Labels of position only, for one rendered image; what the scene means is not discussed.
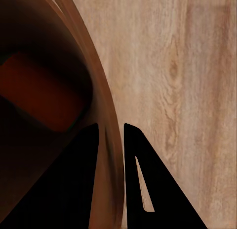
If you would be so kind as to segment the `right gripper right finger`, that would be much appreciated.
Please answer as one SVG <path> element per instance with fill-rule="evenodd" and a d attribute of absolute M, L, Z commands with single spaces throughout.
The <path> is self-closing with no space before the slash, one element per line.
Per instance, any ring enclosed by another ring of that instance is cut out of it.
<path fill-rule="evenodd" d="M 143 208 L 138 159 L 155 212 Z M 207 229 L 142 131 L 124 124 L 127 229 Z"/>

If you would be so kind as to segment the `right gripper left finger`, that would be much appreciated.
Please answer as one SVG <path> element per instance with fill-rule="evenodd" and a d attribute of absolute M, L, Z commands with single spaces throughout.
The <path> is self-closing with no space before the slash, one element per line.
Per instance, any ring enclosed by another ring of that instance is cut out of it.
<path fill-rule="evenodd" d="M 98 146 L 98 124 L 81 129 L 0 229 L 88 229 Z"/>

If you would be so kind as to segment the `can of soda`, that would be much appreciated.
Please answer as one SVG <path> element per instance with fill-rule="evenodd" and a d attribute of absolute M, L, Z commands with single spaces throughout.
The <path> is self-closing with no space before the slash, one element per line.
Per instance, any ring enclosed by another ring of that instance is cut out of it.
<path fill-rule="evenodd" d="M 0 95 L 67 134 L 90 105 L 83 91 L 23 49 L 0 56 Z"/>

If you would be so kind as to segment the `trash can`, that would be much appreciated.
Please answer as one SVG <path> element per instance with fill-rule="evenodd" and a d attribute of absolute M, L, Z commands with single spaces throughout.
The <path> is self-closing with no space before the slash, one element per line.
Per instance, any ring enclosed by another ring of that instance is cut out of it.
<path fill-rule="evenodd" d="M 124 163 L 117 114 L 100 58 L 73 0 L 0 0 L 0 56 L 23 49 L 79 88 L 90 105 L 67 134 L 0 95 L 0 224 L 79 131 L 98 124 L 88 229 L 121 229 Z"/>

